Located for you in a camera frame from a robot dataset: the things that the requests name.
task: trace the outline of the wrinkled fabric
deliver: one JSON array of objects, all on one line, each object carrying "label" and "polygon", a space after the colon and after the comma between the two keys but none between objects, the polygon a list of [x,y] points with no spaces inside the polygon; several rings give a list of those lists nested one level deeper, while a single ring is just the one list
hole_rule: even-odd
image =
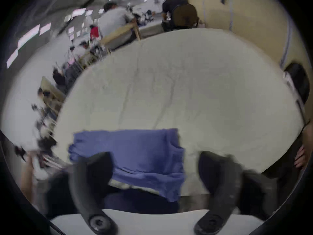
[{"label": "wrinkled fabric", "polygon": [[159,192],[177,201],[184,182],[183,153],[177,129],[83,131],[74,135],[69,158],[111,152],[115,165],[112,179]]}]

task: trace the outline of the beige wall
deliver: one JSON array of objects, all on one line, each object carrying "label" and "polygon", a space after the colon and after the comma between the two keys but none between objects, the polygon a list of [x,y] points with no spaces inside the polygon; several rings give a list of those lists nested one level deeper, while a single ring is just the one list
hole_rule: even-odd
[{"label": "beige wall", "polygon": [[[225,0],[225,4],[220,0],[188,1],[196,7],[198,17],[205,22],[206,28],[229,29],[232,18],[233,33],[255,44],[279,64],[287,42],[289,15],[277,0]],[[293,23],[285,67],[291,61],[303,65],[313,87],[313,72],[307,51]],[[313,96],[310,93],[306,103],[308,118],[312,111]]]}]

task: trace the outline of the human arm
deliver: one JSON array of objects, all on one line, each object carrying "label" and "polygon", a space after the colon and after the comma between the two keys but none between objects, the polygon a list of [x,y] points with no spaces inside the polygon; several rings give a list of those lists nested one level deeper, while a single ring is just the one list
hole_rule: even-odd
[{"label": "human arm", "polygon": [[313,150],[313,124],[309,123],[303,128],[302,131],[302,143],[303,145],[298,150],[295,157],[296,168],[305,168],[309,162],[309,159]]},{"label": "human arm", "polygon": [[167,13],[169,12],[169,9],[168,9],[168,5],[166,3],[166,1],[162,4],[162,17],[164,19],[164,21],[166,21],[167,19]]},{"label": "human arm", "polygon": [[128,12],[126,9],[124,11],[124,17],[125,17],[126,22],[130,22],[130,23],[133,23],[133,24],[136,23],[137,24],[136,17],[132,13]]},{"label": "human arm", "polygon": [[33,200],[33,155],[34,152],[29,152],[21,174],[21,191],[29,202]]}]

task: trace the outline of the white cloth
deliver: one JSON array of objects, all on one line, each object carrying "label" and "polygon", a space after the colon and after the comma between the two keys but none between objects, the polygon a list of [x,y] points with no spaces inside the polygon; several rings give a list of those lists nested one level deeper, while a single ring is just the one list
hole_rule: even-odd
[{"label": "white cloth", "polygon": [[[114,32],[118,28],[129,23],[134,18],[133,14],[129,13],[125,8],[118,7],[108,10],[98,20],[98,29],[102,37]],[[113,40],[108,47],[114,49],[125,43],[131,37],[131,32],[128,32],[119,38]]]},{"label": "white cloth", "polygon": [[73,50],[73,55],[76,60],[78,60],[81,56],[83,56],[86,53],[86,49],[84,49],[82,46],[77,46]]},{"label": "white cloth", "polygon": [[181,194],[206,193],[198,153],[232,154],[262,172],[302,129],[283,71],[229,31],[186,29],[135,41],[76,80],[58,116],[53,152],[67,161],[83,130],[178,128],[185,148]]}]

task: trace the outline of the man in black shirt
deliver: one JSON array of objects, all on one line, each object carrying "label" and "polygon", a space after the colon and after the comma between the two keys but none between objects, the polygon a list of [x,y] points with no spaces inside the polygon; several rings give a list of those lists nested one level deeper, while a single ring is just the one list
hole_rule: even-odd
[{"label": "man in black shirt", "polygon": [[57,85],[65,85],[65,77],[62,76],[56,68],[53,69],[53,79]]},{"label": "man in black shirt", "polygon": [[[173,10],[176,6],[183,5],[183,4],[188,4],[188,2],[186,0],[166,0],[162,4],[162,17],[163,17],[162,27],[165,32],[171,31],[175,27],[173,20],[172,20]],[[170,16],[171,16],[170,21],[166,20],[168,12],[170,13]]]},{"label": "man in black shirt", "polygon": [[57,68],[53,69],[53,79],[55,80],[57,84],[56,86],[57,89],[59,89],[61,92],[63,92],[66,95],[68,92],[68,88],[65,83],[65,77],[61,73],[59,73]]}]

